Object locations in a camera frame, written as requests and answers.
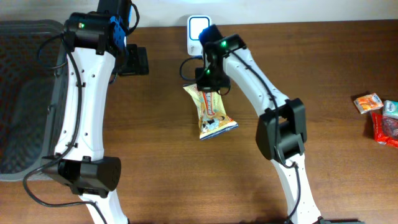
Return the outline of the yellow snack bag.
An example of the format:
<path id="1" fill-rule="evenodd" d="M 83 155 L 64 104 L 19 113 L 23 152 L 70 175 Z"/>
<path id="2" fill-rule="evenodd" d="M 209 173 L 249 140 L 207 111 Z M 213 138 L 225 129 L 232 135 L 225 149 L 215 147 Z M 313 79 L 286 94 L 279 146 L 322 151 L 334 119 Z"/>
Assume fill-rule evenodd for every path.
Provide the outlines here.
<path id="1" fill-rule="evenodd" d="M 210 139 L 236 129 L 239 125 L 225 111 L 221 95 L 200 91 L 197 84 L 184 85 L 197 107 L 200 140 Z"/>

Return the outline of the orange Kleenex tissue pack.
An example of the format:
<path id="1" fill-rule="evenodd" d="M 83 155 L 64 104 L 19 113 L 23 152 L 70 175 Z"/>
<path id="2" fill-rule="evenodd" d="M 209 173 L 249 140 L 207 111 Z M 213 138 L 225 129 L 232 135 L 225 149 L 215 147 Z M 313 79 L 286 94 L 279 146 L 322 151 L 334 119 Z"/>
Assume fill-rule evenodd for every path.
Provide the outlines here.
<path id="1" fill-rule="evenodd" d="M 355 99 L 353 103 L 361 114 L 381 109 L 384 106 L 382 100 L 376 93 L 361 96 Z"/>

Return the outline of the red candy packet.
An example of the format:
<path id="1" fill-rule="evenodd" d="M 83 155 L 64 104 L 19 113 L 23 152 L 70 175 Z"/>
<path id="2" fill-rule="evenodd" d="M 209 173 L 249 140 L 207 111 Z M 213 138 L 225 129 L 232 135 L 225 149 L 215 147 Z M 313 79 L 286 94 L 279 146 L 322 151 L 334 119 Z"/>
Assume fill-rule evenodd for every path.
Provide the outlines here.
<path id="1" fill-rule="evenodd" d="M 397 148 L 397 120 L 377 113 L 371 113 L 374 140 L 379 144 Z"/>

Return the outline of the green Kleenex tissue pack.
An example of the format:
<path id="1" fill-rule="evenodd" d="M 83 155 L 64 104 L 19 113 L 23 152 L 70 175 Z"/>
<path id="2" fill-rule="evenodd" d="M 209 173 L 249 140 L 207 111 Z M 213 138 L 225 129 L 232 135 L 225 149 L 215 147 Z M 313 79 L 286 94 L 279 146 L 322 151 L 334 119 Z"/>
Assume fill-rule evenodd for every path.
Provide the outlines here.
<path id="1" fill-rule="evenodd" d="M 398 102 L 386 100 L 383 102 L 382 115 L 392 119 L 398 119 Z"/>

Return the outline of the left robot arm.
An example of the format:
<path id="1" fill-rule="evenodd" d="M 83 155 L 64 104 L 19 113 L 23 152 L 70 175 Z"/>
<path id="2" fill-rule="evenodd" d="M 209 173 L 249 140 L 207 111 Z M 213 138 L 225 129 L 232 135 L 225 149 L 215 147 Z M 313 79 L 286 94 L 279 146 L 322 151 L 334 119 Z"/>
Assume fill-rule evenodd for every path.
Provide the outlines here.
<path id="1" fill-rule="evenodd" d="M 104 154 L 103 120 L 110 79 L 149 72 L 145 48 L 127 42 L 138 25 L 130 18 L 138 14 L 131 1 L 100 1 L 95 11 L 71 14 L 59 36 L 67 95 L 61 132 L 42 171 L 79 196 L 95 223 L 129 222 L 116 190 L 121 160 Z"/>

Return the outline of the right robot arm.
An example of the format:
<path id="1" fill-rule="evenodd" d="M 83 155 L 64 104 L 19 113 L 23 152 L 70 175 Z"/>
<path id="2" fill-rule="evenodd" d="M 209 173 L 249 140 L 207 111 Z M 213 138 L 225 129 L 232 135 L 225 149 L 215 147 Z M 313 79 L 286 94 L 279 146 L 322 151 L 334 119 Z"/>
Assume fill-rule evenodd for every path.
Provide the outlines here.
<path id="1" fill-rule="evenodd" d="M 234 81 L 259 118 L 256 144 L 279 176 L 287 202 L 286 223 L 320 223 L 305 170 L 305 107 L 279 91 L 254 61 L 238 34 L 224 37 L 211 25 L 198 36 L 203 47 L 203 75 L 198 88 L 216 92 Z"/>

